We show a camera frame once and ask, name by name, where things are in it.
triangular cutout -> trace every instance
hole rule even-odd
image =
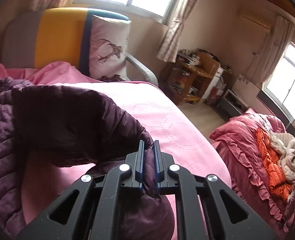
[[[66,225],[71,214],[74,203],[79,195],[78,190],[74,190],[50,215],[49,218],[62,225]]]
[[[220,195],[232,224],[248,218],[247,213],[224,190],[220,190]]]

white pillow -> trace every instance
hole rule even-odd
[[[90,77],[100,79],[115,74],[126,79],[125,52],[131,21],[93,15],[90,49]]]

headboard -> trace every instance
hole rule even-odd
[[[92,15],[129,20],[122,14],[88,8],[25,13],[9,23],[2,63],[6,68],[40,69],[54,61],[66,61],[89,76]]]

silver screw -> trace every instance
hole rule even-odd
[[[92,179],[92,176],[89,174],[85,174],[81,177],[81,181],[83,181],[83,182],[89,182],[89,181],[91,181],[91,179]]]
[[[119,166],[119,169],[121,171],[128,171],[130,169],[130,166],[128,164],[124,163]]]
[[[180,166],[178,166],[177,164],[172,164],[169,169],[171,171],[178,171],[180,169]]]
[[[209,181],[212,181],[212,182],[217,181],[217,176],[214,175],[214,174],[210,174],[210,175],[208,176],[208,180],[209,180]]]

orange clothing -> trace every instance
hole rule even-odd
[[[269,176],[270,191],[283,201],[287,201],[289,194],[294,188],[291,184],[287,183],[282,168],[277,165],[280,157],[278,153],[271,148],[270,135],[261,128],[257,128],[255,135],[258,149],[262,155],[263,166]]]

